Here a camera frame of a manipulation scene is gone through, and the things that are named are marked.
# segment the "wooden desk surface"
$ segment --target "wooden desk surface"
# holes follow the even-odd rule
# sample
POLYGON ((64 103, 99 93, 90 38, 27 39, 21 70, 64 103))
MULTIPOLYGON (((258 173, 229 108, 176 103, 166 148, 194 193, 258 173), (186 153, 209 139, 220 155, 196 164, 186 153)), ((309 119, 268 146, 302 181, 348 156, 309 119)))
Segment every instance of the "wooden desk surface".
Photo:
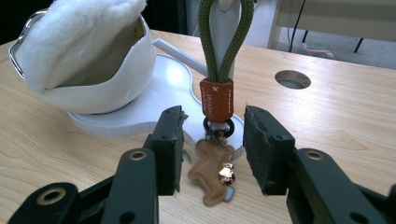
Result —
MULTIPOLYGON (((195 37, 153 31, 204 61, 195 37)), ((113 175, 120 155, 146 135, 99 137, 77 128, 65 112, 44 104, 19 80, 0 46, 0 222, 7 222, 34 190, 71 182, 83 190, 113 175)), ((193 72, 194 90, 202 79, 193 72)), ((296 138, 297 148, 330 154, 352 181, 388 195, 396 183, 396 71, 243 46, 234 78, 235 113, 245 105, 270 111, 296 138), (310 77, 304 90, 280 86, 274 76, 296 70, 310 77)), ((192 159, 195 152, 186 147, 192 159)), ((187 178, 181 192, 160 197, 161 223, 289 223, 286 197, 265 197, 245 154, 234 163, 230 203, 205 207, 203 191, 187 178)))

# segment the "white fluffy fur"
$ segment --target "white fluffy fur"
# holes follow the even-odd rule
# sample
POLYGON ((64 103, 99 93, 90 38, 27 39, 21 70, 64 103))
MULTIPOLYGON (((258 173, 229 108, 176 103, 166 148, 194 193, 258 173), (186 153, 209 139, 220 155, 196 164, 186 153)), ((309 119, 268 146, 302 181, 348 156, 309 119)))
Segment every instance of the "white fluffy fur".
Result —
POLYGON ((17 51, 28 88, 42 93, 84 70, 145 6, 146 0, 55 1, 17 51))

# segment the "white ceramic bowl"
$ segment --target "white ceramic bowl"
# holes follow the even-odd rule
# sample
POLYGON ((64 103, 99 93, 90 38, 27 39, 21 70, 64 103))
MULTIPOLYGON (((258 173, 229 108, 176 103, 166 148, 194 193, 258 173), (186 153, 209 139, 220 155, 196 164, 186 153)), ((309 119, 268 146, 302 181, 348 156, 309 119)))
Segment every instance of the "white ceramic bowl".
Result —
MULTIPOLYGON (((30 27, 44 13, 38 12, 31 17, 18 41, 9 49, 9 58, 23 81, 25 78, 23 68, 18 64, 17 51, 25 35, 28 35, 30 27)), ((133 44, 131 41, 125 44, 116 41, 113 46, 116 50, 110 52, 111 57, 99 58, 101 65, 95 68, 97 71, 89 71, 91 75, 95 75, 96 72, 106 74, 104 77, 94 80, 91 78, 91 83, 87 81, 89 78, 81 83, 72 81, 53 89, 35 91, 35 94, 50 105, 80 114, 111 112, 130 103, 149 84, 155 64, 155 48, 151 44, 151 33, 144 19, 140 17, 132 29, 134 33, 140 30, 142 37, 133 44)))

